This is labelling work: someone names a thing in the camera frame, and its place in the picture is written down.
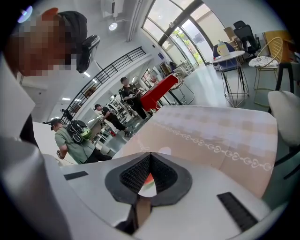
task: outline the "ceiling light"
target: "ceiling light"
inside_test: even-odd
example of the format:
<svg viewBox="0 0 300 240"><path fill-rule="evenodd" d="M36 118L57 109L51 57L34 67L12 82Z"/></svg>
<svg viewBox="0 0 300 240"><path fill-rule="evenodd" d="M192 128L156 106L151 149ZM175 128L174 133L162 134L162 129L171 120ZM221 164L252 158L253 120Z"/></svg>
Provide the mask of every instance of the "ceiling light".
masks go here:
<svg viewBox="0 0 300 240"><path fill-rule="evenodd" d="M21 10L21 16L18 19L18 23L26 21L32 13L32 6L29 6L26 10Z"/></svg>
<svg viewBox="0 0 300 240"><path fill-rule="evenodd" d="M118 24L116 22L113 22L109 25L109 30L114 31L118 27Z"/></svg>
<svg viewBox="0 0 300 240"><path fill-rule="evenodd" d="M87 72L84 72L83 74L86 75L87 77L90 77L90 75Z"/></svg>

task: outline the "black office chair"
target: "black office chair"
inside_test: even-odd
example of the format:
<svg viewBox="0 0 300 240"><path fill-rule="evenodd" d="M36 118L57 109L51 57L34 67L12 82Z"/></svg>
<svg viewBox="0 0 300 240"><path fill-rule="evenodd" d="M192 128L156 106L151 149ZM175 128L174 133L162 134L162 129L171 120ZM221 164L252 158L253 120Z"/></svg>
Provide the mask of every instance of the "black office chair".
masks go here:
<svg viewBox="0 0 300 240"><path fill-rule="evenodd" d="M261 48L259 37L257 37L256 35L254 37L251 27L245 24L243 21L234 23L234 26L236 27L236 29L234 29L233 31L235 35L241 40L243 44L243 50L255 57L256 51Z"/></svg>

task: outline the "round white table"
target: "round white table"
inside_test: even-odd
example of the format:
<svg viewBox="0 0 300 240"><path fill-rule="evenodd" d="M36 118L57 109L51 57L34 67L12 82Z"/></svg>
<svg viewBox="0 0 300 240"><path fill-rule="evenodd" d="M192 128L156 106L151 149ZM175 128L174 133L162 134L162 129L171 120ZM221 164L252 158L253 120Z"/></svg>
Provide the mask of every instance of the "round white table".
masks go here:
<svg viewBox="0 0 300 240"><path fill-rule="evenodd" d="M247 83L244 71L242 69L241 63L239 61L239 57L242 56L243 54L245 54L245 51L234 51L234 52L230 52L226 56L220 56L220 57L217 57L217 59L210 61L210 63L226 62L225 66L220 65L220 72L222 73L221 76L222 76L222 80L223 80L224 95L225 95L226 99L228 100L228 102L233 107L238 107L249 96L248 83ZM237 87L236 92L232 92L230 84L227 80L228 71L233 70L233 69L237 70L237 72L238 72L238 87ZM242 92L239 92L239 81L242 85Z"/></svg>

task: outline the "patterned fabric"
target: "patterned fabric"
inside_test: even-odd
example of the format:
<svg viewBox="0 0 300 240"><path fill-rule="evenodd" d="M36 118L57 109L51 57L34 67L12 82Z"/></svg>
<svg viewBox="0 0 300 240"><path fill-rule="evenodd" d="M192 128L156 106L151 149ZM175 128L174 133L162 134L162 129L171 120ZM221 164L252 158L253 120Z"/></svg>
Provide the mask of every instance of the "patterned fabric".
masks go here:
<svg viewBox="0 0 300 240"><path fill-rule="evenodd" d="M253 68L259 68L259 67L264 66L271 60L272 60L272 58L270 58L270 57L260 56L260 57L252 59L249 62L249 66L253 67ZM278 68L278 67L279 67L279 62L276 59L274 59L270 64L265 66L265 68Z"/></svg>
<svg viewBox="0 0 300 240"><path fill-rule="evenodd" d="M277 122L254 110L163 106L114 158L161 149L215 167L261 197L275 162Z"/></svg>

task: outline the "bag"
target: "bag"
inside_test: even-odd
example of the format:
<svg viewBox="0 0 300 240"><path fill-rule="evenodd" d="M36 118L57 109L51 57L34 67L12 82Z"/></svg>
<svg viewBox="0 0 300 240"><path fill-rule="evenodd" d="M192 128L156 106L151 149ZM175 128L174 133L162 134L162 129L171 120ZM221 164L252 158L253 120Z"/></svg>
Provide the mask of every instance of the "bag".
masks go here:
<svg viewBox="0 0 300 240"><path fill-rule="evenodd" d="M92 135L92 131L80 120L72 120L67 126L67 131L77 144L81 144L84 140L88 140Z"/></svg>

